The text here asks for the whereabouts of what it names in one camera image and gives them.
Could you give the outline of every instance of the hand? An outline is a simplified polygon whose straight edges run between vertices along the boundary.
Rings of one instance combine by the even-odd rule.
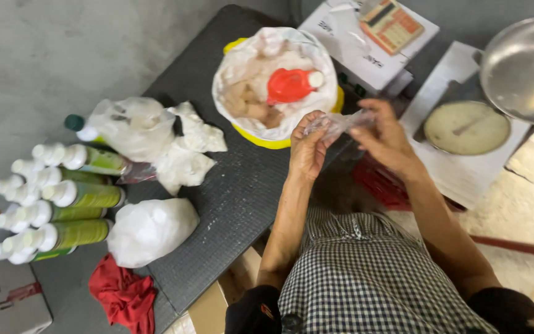
[[[375,119],[375,128],[356,127],[350,135],[360,143],[360,150],[370,152],[378,162],[394,171],[401,179],[417,179],[426,173],[403,127],[397,121],[395,112],[386,101],[376,99],[361,100],[358,105],[370,109]]]
[[[323,168],[324,155],[327,148],[337,140],[337,137],[323,142],[321,138],[327,132],[328,126],[304,135],[304,129],[312,121],[324,115],[324,112],[315,110],[306,114],[293,130],[291,140],[290,171],[288,178],[300,179],[301,181],[314,182]]]

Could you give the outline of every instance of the stainless steel pan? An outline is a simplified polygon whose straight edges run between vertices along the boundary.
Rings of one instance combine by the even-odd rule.
[[[534,124],[534,19],[515,23],[492,39],[479,77],[496,108]]]

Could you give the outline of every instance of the table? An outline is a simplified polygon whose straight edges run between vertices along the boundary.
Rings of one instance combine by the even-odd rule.
[[[211,96],[224,46],[254,35],[263,26],[279,24],[239,6],[224,7],[144,93],[164,106],[192,102],[201,118],[223,130],[228,145],[227,152],[207,154],[216,165],[201,186],[182,188],[179,193],[197,209],[201,218],[197,229],[172,253],[136,270],[151,275],[159,290],[154,302],[156,333],[186,311],[275,219],[290,149],[260,148],[242,138],[217,112]],[[356,101],[349,95],[344,113],[357,111]],[[329,149],[325,164],[350,142],[342,136]],[[171,198],[157,182],[128,186],[127,193],[130,203]],[[59,261],[34,263],[55,318],[45,333],[127,332],[121,326],[108,327],[102,308],[87,291],[88,279],[106,252],[102,243],[81,247]]]

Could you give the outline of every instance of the red cloth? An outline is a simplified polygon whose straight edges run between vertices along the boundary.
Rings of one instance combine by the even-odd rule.
[[[100,260],[88,283],[92,296],[102,304],[108,322],[120,323],[132,334],[154,334],[154,280],[139,277],[117,266],[113,255]]]

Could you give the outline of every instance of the yellow bucket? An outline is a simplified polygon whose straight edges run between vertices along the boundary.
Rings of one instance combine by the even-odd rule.
[[[239,38],[234,42],[231,42],[224,47],[224,55],[228,53],[228,51],[232,50],[233,47],[237,46],[238,44],[244,42],[247,40],[247,38]],[[332,113],[341,113],[341,110],[343,109],[343,103],[344,103],[345,93],[341,87],[337,86],[337,102],[335,103],[335,106],[333,109],[331,109]],[[270,148],[272,150],[279,150],[280,148],[288,148],[290,147],[290,140],[263,140],[260,138],[255,137],[254,135],[244,131],[241,127],[238,125],[232,124],[232,126],[238,131],[244,138],[246,138],[251,143],[255,144],[256,146],[260,146],[262,148]]]

